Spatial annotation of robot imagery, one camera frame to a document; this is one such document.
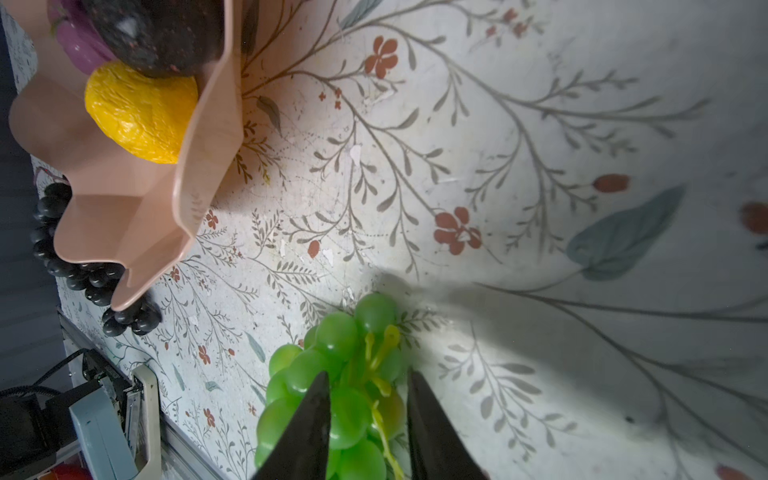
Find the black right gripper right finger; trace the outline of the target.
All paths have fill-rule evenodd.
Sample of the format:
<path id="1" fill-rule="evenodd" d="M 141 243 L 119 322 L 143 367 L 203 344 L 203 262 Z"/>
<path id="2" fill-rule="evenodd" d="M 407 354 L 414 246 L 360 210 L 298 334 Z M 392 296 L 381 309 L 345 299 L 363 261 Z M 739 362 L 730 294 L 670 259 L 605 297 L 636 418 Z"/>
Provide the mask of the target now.
<path id="1" fill-rule="evenodd" d="M 408 371 L 406 402 L 411 478 L 484 480 L 425 377 Z"/>

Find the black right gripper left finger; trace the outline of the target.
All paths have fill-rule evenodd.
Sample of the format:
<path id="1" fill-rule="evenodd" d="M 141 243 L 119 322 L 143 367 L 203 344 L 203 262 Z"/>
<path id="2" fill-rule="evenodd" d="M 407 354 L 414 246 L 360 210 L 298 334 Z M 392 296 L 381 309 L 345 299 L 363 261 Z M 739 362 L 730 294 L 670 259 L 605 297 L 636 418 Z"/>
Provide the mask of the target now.
<path id="1" fill-rule="evenodd" d="M 320 372 L 302 399 L 271 403 L 257 425 L 255 479 L 324 479 L 331 427 L 329 376 Z"/>

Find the green fake grape bunch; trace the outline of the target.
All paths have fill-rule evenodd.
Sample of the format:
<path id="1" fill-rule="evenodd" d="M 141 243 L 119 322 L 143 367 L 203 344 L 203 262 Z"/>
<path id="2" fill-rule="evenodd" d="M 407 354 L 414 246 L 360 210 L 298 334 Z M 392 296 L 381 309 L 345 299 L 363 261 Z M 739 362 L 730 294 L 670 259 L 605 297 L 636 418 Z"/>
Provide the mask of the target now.
<path id="1" fill-rule="evenodd" d="M 405 359 L 397 316 L 391 297 L 367 294 L 353 313 L 330 313 L 308 331 L 303 344 L 283 345 L 270 359 L 266 408 L 281 398 L 302 399 L 320 372 L 329 376 L 331 427 L 324 479 L 405 476 L 391 447 L 406 423 L 398 391 Z"/>

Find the black fake grape bunch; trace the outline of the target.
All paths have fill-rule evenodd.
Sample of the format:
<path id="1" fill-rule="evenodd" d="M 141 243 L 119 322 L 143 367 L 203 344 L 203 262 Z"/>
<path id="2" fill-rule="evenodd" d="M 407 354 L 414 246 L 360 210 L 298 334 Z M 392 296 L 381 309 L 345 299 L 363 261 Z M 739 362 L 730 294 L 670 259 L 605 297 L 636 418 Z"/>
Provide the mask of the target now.
<path id="1" fill-rule="evenodd" d="M 113 296 L 126 269 L 119 263 L 73 263 L 62 259 L 55 251 L 54 236 L 65 208 L 72 199 L 71 187 L 66 183 L 48 185 L 38 200 L 33 218 L 36 227 L 31 233 L 33 255 L 47 272 L 64 280 L 72 291 L 84 294 L 86 300 L 102 307 L 103 333 L 116 337 L 130 330 L 136 336 L 145 336 L 162 322 L 159 308 L 145 295 L 123 310 L 111 307 Z"/>

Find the pink scalloped fruit bowl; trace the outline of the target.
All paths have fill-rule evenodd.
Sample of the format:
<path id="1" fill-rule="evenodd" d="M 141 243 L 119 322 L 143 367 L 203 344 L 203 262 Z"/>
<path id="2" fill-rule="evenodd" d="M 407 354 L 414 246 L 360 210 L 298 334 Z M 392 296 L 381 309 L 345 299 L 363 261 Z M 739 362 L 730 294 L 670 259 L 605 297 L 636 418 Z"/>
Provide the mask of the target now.
<path id="1" fill-rule="evenodd" d="M 192 247 L 243 139 L 243 5 L 227 1 L 222 55 L 197 76 L 200 98 L 179 160 L 158 165 L 107 138 L 84 106 L 86 78 L 50 35 L 43 1 L 5 1 L 3 13 L 26 33 L 37 69 L 13 101 L 10 130 L 31 156 L 61 172 L 73 197 L 54 237 L 71 263 L 121 264 L 111 300 L 123 310 Z"/>

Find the yellow fake lemon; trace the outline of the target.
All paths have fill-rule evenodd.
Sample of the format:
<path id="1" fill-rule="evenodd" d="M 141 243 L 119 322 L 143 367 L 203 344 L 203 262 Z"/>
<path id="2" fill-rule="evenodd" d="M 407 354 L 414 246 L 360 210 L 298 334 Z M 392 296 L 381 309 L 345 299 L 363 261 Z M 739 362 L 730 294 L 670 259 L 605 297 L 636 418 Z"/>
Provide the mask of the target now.
<path id="1" fill-rule="evenodd" d="M 193 77 L 150 78 L 120 61 L 94 70 L 84 93 L 86 111 L 106 137 L 161 165 L 178 162 L 198 98 Z"/>

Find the dark fake avocado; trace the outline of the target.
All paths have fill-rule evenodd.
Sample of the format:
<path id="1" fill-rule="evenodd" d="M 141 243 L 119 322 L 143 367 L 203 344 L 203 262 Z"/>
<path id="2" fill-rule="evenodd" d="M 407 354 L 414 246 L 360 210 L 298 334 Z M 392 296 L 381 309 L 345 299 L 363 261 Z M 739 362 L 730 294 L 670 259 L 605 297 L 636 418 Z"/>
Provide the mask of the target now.
<path id="1" fill-rule="evenodd" d="M 221 1 L 90 0 L 83 6 L 112 54 L 150 78 L 194 76 L 223 50 Z"/>

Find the purple fake fig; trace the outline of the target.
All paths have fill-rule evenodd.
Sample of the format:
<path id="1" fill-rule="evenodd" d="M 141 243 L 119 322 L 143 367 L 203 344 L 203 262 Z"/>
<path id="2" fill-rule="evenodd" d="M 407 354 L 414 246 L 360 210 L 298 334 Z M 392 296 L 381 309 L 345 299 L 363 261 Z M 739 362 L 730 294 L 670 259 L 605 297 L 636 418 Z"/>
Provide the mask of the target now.
<path id="1" fill-rule="evenodd" d="M 116 59 L 95 30 L 82 1 L 48 0 L 47 18 L 51 35 L 82 73 L 90 75 Z"/>

